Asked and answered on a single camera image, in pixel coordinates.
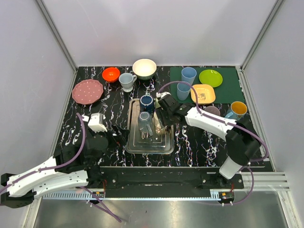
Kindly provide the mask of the cream white mug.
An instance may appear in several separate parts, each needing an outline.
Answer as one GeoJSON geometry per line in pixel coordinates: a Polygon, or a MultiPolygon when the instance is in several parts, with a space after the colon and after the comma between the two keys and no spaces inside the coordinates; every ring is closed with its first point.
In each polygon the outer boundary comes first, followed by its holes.
{"type": "Polygon", "coordinates": [[[153,114],[153,124],[154,124],[154,130],[157,134],[166,132],[166,128],[161,125],[156,111],[154,111],[154,114],[153,114]]]}

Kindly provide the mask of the lilac purple mug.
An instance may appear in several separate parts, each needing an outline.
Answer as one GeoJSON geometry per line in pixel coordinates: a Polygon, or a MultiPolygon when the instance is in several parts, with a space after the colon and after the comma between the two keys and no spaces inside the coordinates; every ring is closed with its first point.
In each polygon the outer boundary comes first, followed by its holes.
{"type": "Polygon", "coordinates": [[[220,116],[220,110],[215,107],[215,106],[207,106],[205,109],[204,109],[205,112],[208,112],[210,114],[213,114],[213,115],[217,115],[217,116],[220,116]]]}

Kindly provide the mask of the blue butterfly mug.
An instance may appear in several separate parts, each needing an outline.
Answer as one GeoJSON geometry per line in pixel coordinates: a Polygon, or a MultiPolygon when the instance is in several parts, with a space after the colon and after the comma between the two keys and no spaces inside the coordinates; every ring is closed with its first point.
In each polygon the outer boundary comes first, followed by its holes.
{"type": "Polygon", "coordinates": [[[231,104],[225,118],[240,120],[247,113],[247,106],[241,101],[235,101],[231,104]]]}

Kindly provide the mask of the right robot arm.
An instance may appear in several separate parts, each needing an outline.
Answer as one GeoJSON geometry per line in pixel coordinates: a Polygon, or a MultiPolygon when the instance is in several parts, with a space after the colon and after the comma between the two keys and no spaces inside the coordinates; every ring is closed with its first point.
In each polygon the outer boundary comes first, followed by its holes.
{"type": "Polygon", "coordinates": [[[157,116],[163,126],[182,124],[200,128],[226,142],[228,157],[215,177],[220,188],[231,185],[232,177],[260,149],[261,142],[257,139],[257,133],[245,122],[210,114],[195,104],[180,104],[168,92],[157,93],[156,102],[159,105],[156,108],[157,116]]]}

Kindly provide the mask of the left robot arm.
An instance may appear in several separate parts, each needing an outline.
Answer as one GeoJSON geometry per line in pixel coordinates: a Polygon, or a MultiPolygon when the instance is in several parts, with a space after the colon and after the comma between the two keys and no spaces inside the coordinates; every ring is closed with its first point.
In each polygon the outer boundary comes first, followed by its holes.
{"type": "Polygon", "coordinates": [[[22,174],[1,175],[0,204],[16,209],[51,192],[102,187],[106,180],[98,162],[109,150],[125,146],[129,133],[115,125],[104,133],[88,129],[82,133],[81,143],[55,150],[53,156],[37,167],[22,174]]]}

